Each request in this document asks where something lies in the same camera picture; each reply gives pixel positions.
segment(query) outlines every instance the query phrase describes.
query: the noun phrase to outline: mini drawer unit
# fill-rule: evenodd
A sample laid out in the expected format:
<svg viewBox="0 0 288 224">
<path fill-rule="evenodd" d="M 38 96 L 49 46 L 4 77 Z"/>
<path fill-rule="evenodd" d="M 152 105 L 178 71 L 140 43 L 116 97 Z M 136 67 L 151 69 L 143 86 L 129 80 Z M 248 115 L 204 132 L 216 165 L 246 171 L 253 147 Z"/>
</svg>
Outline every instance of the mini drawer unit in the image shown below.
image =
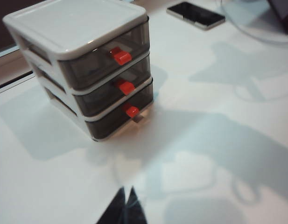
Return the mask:
<svg viewBox="0 0 288 224">
<path fill-rule="evenodd" d="M 148 20 L 118 0 L 47 0 L 3 19 L 52 102 L 94 140 L 153 101 Z"/>
</svg>

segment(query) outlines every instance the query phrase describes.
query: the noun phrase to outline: white table surface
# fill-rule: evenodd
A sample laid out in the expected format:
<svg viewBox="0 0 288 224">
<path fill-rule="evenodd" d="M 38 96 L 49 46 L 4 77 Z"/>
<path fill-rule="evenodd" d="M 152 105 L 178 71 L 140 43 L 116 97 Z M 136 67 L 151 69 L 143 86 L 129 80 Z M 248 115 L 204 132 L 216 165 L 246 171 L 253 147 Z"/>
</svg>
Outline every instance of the white table surface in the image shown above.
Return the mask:
<svg viewBox="0 0 288 224">
<path fill-rule="evenodd" d="M 288 47 L 230 22 L 202 31 L 150 16 L 154 104 L 97 143 L 36 78 L 0 94 L 0 224 L 93 224 L 131 186 L 150 224 L 288 224 Z M 220 12 L 214 0 L 192 1 Z M 225 5 L 246 30 L 288 40 L 265 1 Z"/>
</svg>

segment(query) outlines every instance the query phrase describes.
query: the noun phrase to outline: transparent plastic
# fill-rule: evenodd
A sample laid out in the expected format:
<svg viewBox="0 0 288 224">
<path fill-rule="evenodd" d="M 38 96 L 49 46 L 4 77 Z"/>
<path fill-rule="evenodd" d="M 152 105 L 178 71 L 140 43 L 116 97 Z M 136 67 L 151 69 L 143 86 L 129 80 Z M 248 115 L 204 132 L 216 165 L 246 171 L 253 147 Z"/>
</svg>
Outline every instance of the transparent plastic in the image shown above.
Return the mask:
<svg viewBox="0 0 288 224">
<path fill-rule="evenodd" d="M 140 92 L 129 98 L 126 102 L 119 105 L 113 111 L 108 113 L 102 119 L 95 122 L 86 122 L 92 136 L 101 140 L 108 137 L 111 133 L 117 130 L 120 126 L 131 119 L 124 107 L 126 104 L 130 104 L 137 107 L 139 110 L 144 109 L 148 104 L 153 101 L 153 86 L 152 82 Z"/>
<path fill-rule="evenodd" d="M 118 86 L 119 82 L 123 81 L 137 88 L 149 79 L 150 76 L 150 62 L 149 56 L 147 56 L 93 92 L 82 96 L 75 96 L 75 99 L 84 116 L 95 116 L 125 95 L 129 95 L 134 91 L 130 91 L 128 94 L 124 93 Z"/>
<path fill-rule="evenodd" d="M 95 84 L 119 67 L 127 65 L 130 59 L 132 60 L 148 51 L 149 47 L 147 19 L 145 23 L 134 27 L 97 49 L 77 59 L 59 61 L 59 63 L 67 75 L 69 85 L 75 90 L 81 90 Z M 121 59 L 129 58 L 129 60 L 123 61 L 123 64 L 119 63 L 112 53 L 114 49 L 119 49 L 121 53 L 125 53 L 125 56 L 128 56 L 125 57 L 123 55 Z"/>
</svg>

